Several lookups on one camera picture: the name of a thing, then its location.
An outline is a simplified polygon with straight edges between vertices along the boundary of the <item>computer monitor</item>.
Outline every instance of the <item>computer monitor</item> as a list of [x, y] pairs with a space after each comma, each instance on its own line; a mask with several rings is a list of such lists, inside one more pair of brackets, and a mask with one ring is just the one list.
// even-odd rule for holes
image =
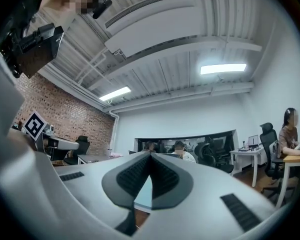
[[182, 155], [180, 155], [180, 154], [162, 154], [162, 155], [167, 155], [169, 157], [182, 159]]
[[258, 135], [254, 135], [254, 136], [249, 137], [248, 146], [249, 146], [249, 148], [256, 148], [256, 147], [259, 146], [259, 137], [258, 137]]

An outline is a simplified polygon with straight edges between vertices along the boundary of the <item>corrugated metal ceiling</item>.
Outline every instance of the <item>corrugated metal ceiling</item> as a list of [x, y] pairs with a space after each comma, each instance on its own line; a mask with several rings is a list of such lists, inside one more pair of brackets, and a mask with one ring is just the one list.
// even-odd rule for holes
[[[105, 48], [104, 42], [111, 37], [106, 32], [105, 22], [123, 9], [142, 0], [112, 0], [112, 6], [97, 20], [91, 14], [76, 15], [66, 31], [64, 40], [76, 50], [66, 46], [62, 41], [60, 50], [52, 63], [71, 79], [75, 79], [85, 68], [83, 76], [91, 68], [87, 66], [96, 54]], [[202, 36], [234, 37], [244, 40], [254, 40], [259, 24], [260, 0], [195, 0], [201, 10]], [[33, 27], [54, 22], [58, 25], [60, 13], [49, 9], [39, 12]], [[115, 98], [112, 105], [147, 96], [186, 89], [212, 83], [237, 83], [248, 81], [253, 73], [253, 66], [248, 66], [244, 74], [223, 73], [218, 76], [200, 76], [200, 67], [211, 63], [247, 63], [256, 51], [221, 48], [186, 51], [164, 58], [156, 59], [136, 68], [131, 68], [119, 76], [110, 79], [110, 84], [103, 81], [92, 92], [98, 97], [113, 92], [124, 86], [132, 92], [124, 98]], [[113, 67], [124, 62], [124, 55], [105, 53], [106, 60], [97, 69], [106, 75]], [[91, 70], [82, 81], [82, 86], [88, 88], [101, 76]]]

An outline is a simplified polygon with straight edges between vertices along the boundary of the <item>black rubber pad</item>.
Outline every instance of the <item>black rubber pad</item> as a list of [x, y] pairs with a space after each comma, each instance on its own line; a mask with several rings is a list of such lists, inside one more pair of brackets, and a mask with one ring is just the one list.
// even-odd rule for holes
[[244, 232], [257, 226], [261, 221], [249, 210], [234, 194], [227, 194], [220, 197], [228, 207], [236, 221]]
[[70, 180], [73, 180], [73, 179], [76, 179], [76, 178], [79, 178], [82, 176], [85, 176], [85, 175], [81, 171], [78, 171], [78, 172], [71, 173], [71, 174], [61, 175], [60, 179], [63, 182], [66, 182], [66, 181], [70, 181]]

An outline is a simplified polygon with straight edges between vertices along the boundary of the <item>white wall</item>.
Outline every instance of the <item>white wall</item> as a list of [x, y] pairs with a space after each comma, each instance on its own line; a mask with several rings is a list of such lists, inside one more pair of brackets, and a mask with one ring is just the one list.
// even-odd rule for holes
[[114, 150], [124, 155], [134, 149], [135, 138], [182, 138], [237, 130], [241, 147], [242, 141], [256, 134], [237, 95], [137, 109], [119, 116]]
[[292, 107], [299, 112], [300, 140], [300, 36], [296, 27], [283, 12], [277, 13], [277, 22], [269, 49], [254, 79], [251, 93], [240, 94], [243, 106], [253, 106], [258, 134], [259, 125], [270, 122], [276, 133], [282, 128], [284, 112]]

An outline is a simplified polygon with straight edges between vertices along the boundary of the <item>wooden desk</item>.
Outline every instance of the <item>wooden desk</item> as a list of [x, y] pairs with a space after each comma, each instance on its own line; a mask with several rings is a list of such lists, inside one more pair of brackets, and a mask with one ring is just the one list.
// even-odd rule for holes
[[290, 173], [290, 167], [296, 167], [300, 166], [300, 155], [288, 155], [284, 159], [284, 175], [283, 175], [283, 181], [282, 181], [282, 187], [280, 191], [280, 195], [278, 198], [278, 202], [276, 203], [275, 208], [279, 209], [282, 205], [282, 202], [284, 200], [288, 180], [289, 180], [289, 173]]

